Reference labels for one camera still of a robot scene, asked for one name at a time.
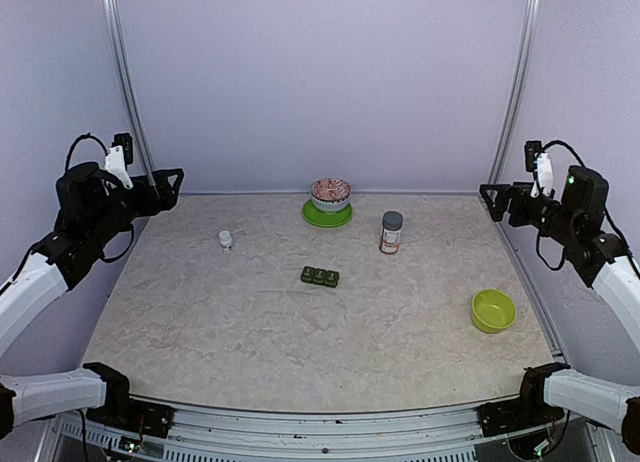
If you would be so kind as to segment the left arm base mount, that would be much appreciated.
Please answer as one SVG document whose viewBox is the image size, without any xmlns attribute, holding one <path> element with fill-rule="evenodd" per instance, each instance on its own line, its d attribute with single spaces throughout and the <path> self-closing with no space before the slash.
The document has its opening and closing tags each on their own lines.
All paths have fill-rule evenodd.
<svg viewBox="0 0 640 462">
<path fill-rule="evenodd" d="M 166 439 L 174 409 L 164 404 L 108 395 L 102 406 L 88 409 L 86 416 L 90 421 L 108 427 Z"/>
</svg>

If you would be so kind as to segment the small white pill bottle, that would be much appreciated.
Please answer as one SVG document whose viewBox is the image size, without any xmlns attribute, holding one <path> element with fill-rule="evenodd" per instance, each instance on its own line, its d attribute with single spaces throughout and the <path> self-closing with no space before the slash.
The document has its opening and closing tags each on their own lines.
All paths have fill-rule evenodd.
<svg viewBox="0 0 640 462">
<path fill-rule="evenodd" d="M 234 251 L 234 240 L 232 234 L 228 230 L 219 232 L 219 243 L 224 253 L 230 254 Z"/>
</svg>

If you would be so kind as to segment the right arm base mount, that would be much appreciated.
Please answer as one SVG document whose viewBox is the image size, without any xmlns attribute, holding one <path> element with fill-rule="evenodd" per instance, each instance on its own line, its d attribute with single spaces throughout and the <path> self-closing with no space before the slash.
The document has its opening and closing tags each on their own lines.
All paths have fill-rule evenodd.
<svg viewBox="0 0 640 462">
<path fill-rule="evenodd" d="M 565 411 L 513 398 L 482 404 L 477 408 L 477 414 L 483 436 L 494 437 L 559 421 Z"/>
</svg>

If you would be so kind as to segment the green pill organizer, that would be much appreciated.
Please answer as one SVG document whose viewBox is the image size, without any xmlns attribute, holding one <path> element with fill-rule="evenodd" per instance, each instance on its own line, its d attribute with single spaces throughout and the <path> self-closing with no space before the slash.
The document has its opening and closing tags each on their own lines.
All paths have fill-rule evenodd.
<svg viewBox="0 0 640 462">
<path fill-rule="evenodd" d="M 338 286 L 340 274 L 337 271 L 305 266 L 302 269 L 300 280 L 303 283 L 335 288 Z"/>
</svg>

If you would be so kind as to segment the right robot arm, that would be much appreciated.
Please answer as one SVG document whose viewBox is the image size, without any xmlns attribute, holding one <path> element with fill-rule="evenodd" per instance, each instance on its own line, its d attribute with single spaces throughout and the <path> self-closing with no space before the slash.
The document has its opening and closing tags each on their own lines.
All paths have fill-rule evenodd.
<svg viewBox="0 0 640 462">
<path fill-rule="evenodd" d="M 639 265 L 606 207 L 608 181 L 582 160 L 568 169 L 560 199 L 554 197 L 549 149 L 537 140 L 524 146 L 525 169 L 532 182 L 483 184 L 479 193 L 491 219 L 512 227 L 531 226 L 538 238 L 562 248 L 561 264 L 570 264 L 586 287 L 613 311 L 633 343 L 639 341 Z M 610 429 L 627 450 L 639 451 L 639 389 L 582 374 L 553 362 L 525 370 L 517 397 L 486 403 L 479 409 L 484 435 L 528 428 L 577 414 Z"/>
</svg>

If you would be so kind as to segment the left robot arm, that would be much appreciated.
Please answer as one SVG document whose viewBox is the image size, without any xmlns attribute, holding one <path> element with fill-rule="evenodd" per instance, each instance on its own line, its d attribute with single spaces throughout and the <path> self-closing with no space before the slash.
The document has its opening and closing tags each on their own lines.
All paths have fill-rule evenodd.
<svg viewBox="0 0 640 462">
<path fill-rule="evenodd" d="M 119 234 L 135 232 L 138 218 L 173 209 L 184 179 L 180 168 L 132 177 L 132 137 L 115 135 L 101 148 L 103 163 L 64 165 L 56 182 L 59 211 L 52 232 L 31 245 L 16 271 L 1 286 L 1 348 L 7 350 L 31 322 L 57 299 L 72 291 Z M 139 403 L 130 396 L 128 378 L 99 363 L 56 374 L 4 376 L 1 379 L 1 434 L 61 413 L 81 411 L 89 420 L 129 431 L 163 435 L 159 417 L 168 409 Z"/>
</svg>

